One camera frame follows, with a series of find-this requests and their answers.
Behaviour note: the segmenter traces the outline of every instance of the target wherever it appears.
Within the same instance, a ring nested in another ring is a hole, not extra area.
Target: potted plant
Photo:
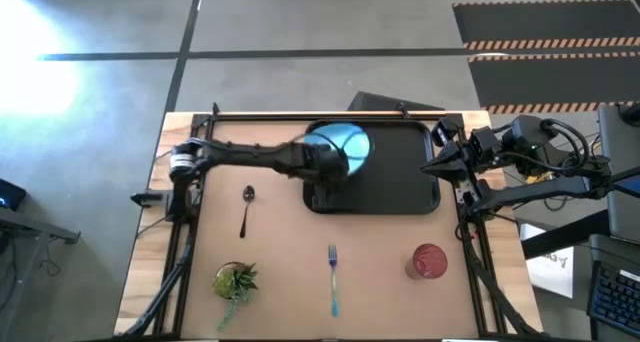
[[[254,282],[258,274],[258,271],[253,270],[255,265],[255,263],[247,265],[241,262],[229,262],[216,272],[216,277],[213,279],[213,290],[218,296],[229,300],[224,317],[218,324],[218,331],[227,326],[240,302],[249,301],[250,291],[258,289]]]

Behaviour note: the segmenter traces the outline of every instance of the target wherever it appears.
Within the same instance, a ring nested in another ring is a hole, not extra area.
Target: blue bowl
[[[318,127],[304,137],[304,142],[329,145],[331,149],[335,149],[327,139],[330,139],[331,142],[343,149],[347,155],[349,162],[348,176],[356,173],[364,165],[371,152],[369,136],[360,126],[353,123],[330,123]]]

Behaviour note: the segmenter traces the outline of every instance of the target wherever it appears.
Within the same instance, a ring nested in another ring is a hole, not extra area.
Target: gray floor
[[[460,47],[451,3],[501,0],[202,0],[191,50]],[[191,0],[0,0],[0,178],[27,214],[82,230],[52,244],[63,272],[27,286],[12,340],[111,335],[174,61],[33,62],[38,53],[177,51]],[[344,109],[359,90],[478,109],[462,57],[189,61],[179,111]],[[495,116],[495,124],[513,116]],[[559,118],[595,132],[595,115]],[[532,203],[519,217],[562,225],[603,207]],[[583,312],[539,295],[545,328],[584,337]]]

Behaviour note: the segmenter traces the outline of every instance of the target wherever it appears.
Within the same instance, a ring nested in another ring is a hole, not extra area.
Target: keyboard
[[[640,338],[640,270],[594,262],[587,314]]]

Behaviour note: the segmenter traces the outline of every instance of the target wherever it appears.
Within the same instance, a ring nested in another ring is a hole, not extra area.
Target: paper sheet
[[[520,239],[526,240],[544,232],[543,229],[522,224]],[[539,288],[573,297],[573,247],[561,249],[527,261],[531,283]]]

